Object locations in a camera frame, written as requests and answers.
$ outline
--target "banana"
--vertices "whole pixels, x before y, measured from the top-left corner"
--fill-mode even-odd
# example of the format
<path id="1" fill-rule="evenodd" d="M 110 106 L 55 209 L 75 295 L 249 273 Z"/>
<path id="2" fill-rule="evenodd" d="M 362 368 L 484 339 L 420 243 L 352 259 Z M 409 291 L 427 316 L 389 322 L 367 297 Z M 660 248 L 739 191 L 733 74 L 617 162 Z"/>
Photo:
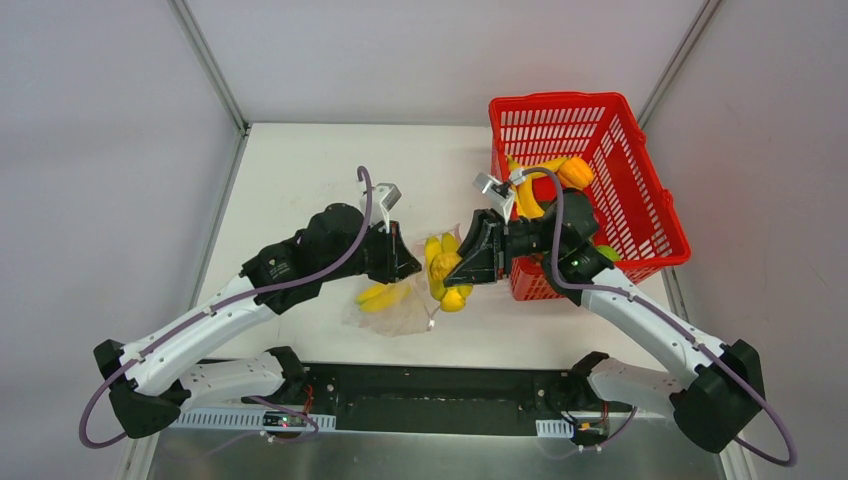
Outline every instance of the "banana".
<path id="1" fill-rule="evenodd" d="M 359 296 L 356 297 L 356 303 L 358 305 L 362 305 L 363 303 L 367 302 L 368 300 L 371 300 L 372 298 L 376 297 L 377 295 L 380 295 L 381 293 L 385 292 L 388 288 L 389 288 L 389 285 L 384 285 L 382 283 L 378 283 L 378 284 L 374 285 L 373 287 L 371 287 L 371 288 L 365 290 L 364 292 L 360 293 Z"/>
<path id="2" fill-rule="evenodd" d="M 533 196 L 533 180 L 527 179 L 518 186 L 518 204 L 521 205 L 521 210 L 526 218 L 539 218 L 545 214 L 536 197 Z"/>
<path id="3" fill-rule="evenodd" d="M 430 265 L 433 264 L 433 260 L 437 255 L 441 255 L 442 252 L 442 242 L 439 241 L 437 237 L 430 237 L 424 243 L 424 259 L 427 265 L 427 281 L 430 284 L 430 296 L 435 300 L 441 300 L 442 297 L 445 296 L 445 285 L 441 280 L 437 280 L 433 278 L 433 275 L 430 273 Z"/>
<path id="4" fill-rule="evenodd" d="M 411 290 L 412 287 L 407 284 L 391 285 L 381 294 L 371 297 L 363 302 L 362 305 L 359 306 L 359 309 L 365 313 L 375 313 L 385 310 L 400 303 L 401 300 L 409 295 Z"/>
<path id="5" fill-rule="evenodd" d="M 459 250 L 459 242 L 456 241 L 456 238 L 450 233 L 445 233 L 442 235 L 442 249 L 445 252 L 456 252 Z M 462 295 L 462 298 L 467 298 L 471 295 L 471 290 L 474 289 L 474 285 L 457 285 L 457 291 Z"/>
<path id="6" fill-rule="evenodd" d="M 454 237 L 450 233 L 442 234 L 442 251 L 449 253 L 458 252 L 459 242 L 456 241 L 456 237 Z"/>
<path id="7" fill-rule="evenodd" d="M 534 167 L 547 168 L 548 170 L 556 173 L 567 160 L 568 157 L 558 157 L 539 165 L 534 165 Z M 506 156 L 506 165 L 510 172 L 521 166 L 515 161 L 512 155 Z M 525 177 L 524 182 L 522 182 L 521 185 L 516 187 L 517 198 L 515 201 L 515 212 L 519 216 L 525 218 L 539 218 L 545 214 L 545 211 L 542 210 L 542 207 L 539 206 L 539 202 L 536 201 L 536 197 L 533 195 L 533 180 L 543 176 L 545 176 L 544 173 L 531 173 Z"/>
<path id="8" fill-rule="evenodd" d="M 445 288 L 445 277 L 462 261 L 458 250 L 459 242 L 450 233 L 443 234 L 441 240 L 430 237 L 424 244 L 430 295 L 439 301 L 439 307 L 445 312 L 462 310 L 465 308 L 465 298 L 471 295 L 471 285 Z"/>

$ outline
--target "metal floor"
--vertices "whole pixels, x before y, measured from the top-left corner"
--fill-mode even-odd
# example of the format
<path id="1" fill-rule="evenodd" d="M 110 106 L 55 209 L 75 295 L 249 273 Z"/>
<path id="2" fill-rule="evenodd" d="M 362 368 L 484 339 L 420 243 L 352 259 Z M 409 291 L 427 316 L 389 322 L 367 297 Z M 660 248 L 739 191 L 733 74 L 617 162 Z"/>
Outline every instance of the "metal floor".
<path id="1" fill-rule="evenodd" d="M 492 480 L 724 479 L 717 455 L 700 450 L 664 419 L 637 418 L 615 443 L 594 451 L 566 439 L 395 433 L 325 433 L 270 445 L 251 435 L 201 460 L 242 432 L 167 429 L 149 479 Z"/>

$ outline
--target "banana bunch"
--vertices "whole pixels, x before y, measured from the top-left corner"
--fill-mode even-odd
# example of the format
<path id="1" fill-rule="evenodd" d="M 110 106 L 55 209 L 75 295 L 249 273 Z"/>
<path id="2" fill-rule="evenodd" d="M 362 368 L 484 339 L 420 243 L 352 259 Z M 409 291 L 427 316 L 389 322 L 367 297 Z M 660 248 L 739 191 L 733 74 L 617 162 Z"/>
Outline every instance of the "banana bunch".
<path id="1" fill-rule="evenodd" d="M 365 313 L 376 313 L 401 302 L 412 287 L 408 283 L 383 285 L 378 283 L 356 297 L 359 309 Z"/>
<path id="2" fill-rule="evenodd" d="M 471 285 L 445 287 L 443 283 L 462 258 L 457 252 L 459 242 L 453 235 L 445 233 L 441 240 L 430 237 L 424 244 L 424 257 L 427 263 L 427 280 L 430 284 L 430 295 L 439 301 L 440 308 L 445 312 L 458 312 L 465 308 L 465 299 L 471 295 Z"/>
<path id="3" fill-rule="evenodd" d="M 521 167 L 512 155 L 506 156 L 507 169 L 512 172 L 516 168 Z M 566 187 L 577 188 L 583 190 L 592 180 L 595 179 L 595 174 L 589 165 L 580 157 L 559 157 L 547 162 L 533 165 L 534 167 L 547 168 L 556 173 L 559 181 Z M 545 214 L 539 202 L 533 195 L 533 180 L 543 177 L 544 173 L 531 173 L 524 177 L 524 182 L 516 189 L 515 211 L 521 217 L 539 218 Z"/>

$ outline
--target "green lime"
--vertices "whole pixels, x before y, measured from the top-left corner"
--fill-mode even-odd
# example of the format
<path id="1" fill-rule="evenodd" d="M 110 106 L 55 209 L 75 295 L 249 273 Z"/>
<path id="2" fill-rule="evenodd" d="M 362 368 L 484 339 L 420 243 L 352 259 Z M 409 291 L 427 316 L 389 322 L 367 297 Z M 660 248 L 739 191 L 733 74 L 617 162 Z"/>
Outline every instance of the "green lime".
<path id="1" fill-rule="evenodd" d="M 621 261 L 621 255 L 619 255 L 618 252 L 616 252 L 615 249 L 610 247 L 609 245 L 598 245 L 595 248 L 598 249 L 598 252 L 600 252 L 601 255 L 609 258 L 613 262 Z"/>

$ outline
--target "yellow fruit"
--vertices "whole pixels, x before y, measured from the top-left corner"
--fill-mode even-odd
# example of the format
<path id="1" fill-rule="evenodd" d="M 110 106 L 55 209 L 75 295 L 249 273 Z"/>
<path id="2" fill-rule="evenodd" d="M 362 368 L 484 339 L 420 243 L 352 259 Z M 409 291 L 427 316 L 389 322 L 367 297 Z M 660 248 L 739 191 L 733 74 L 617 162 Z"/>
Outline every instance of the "yellow fruit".
<path id="1" fill-rule="evenodd" d="M 436 255 L 442 253 L 442 242 L 437 237 L 430 237 L 424 243 L 424 257 L 427 259 L 427 265 L 433 261 Z"/>
<path id="2" fill-rule="evenodd" d="M 442 283 L 441 280 L 432 280 L 430 282 L 430 296 L 433 297 L 434 300 L 441 300 L 444 298 L 447 291 L 448 289 L 445 288 L 445 284 Z"/>
<path id="3" fill-rule="evenodd" d="M 459 242 L 450 233 L 442 235 L 442 251 L 456 253 L 459 250 Z"/>
<path id="4" fill-rule="evenodd" d="M 456 288 L 449 288 L 439 305 L 442 311 L 458 312 L 465 308 L 465 298 L 459 294 Z"/>
<path id="5" fill-rule="evenodd" d="M 462 298 L 468 298 L 471 295 L 471 290 L 474 289 L 474 285 L 457 285 L 456 290 L 462 295 Z"/>
<path id="6" fill-rule="evenodd" d="M 592 172 L 592 168 L 580 157 L 571 157 L 554 171 L 563 185 L 578 190 L 588 187 L 592 183 L 592 180 L 595 179 L 595 173 Z"/>
<path id="7" fill-rule="evenodd" d="M 430 264 L 430 275 L 434 280 L 443 281 L 445 277 L 450 275 L 450 272 L 462 261 L 462 257 L 456 252 L 445 252 L 433 259 Z"/>
<path id="8" fill-rule="evenodd" d="M 518 186 L 518 203 L 526 218 L 539 218 L 545 214 L 533 196 L 533 181 L 530 179 Z"/>
<path id="9" fill-rule="evenodd" d="M 409 294 L 412 287 L 406 284 L 391 285 L 380 295 L 366 300 L 359 309 L 365 313 L 375 313 L 397 305 Z"/>
<path id="10" fill-rule="evenodd" d="M 388 285 L 383 285 L 382 283 L 378 283 L 371 288 L 368 288 L 364 292 L 360 293 L 358 297 L 356 297 L 356 303 L 362 305 L 366 301 L 376 297 L 377 295 L 386 291 L 389 288 Z"/>

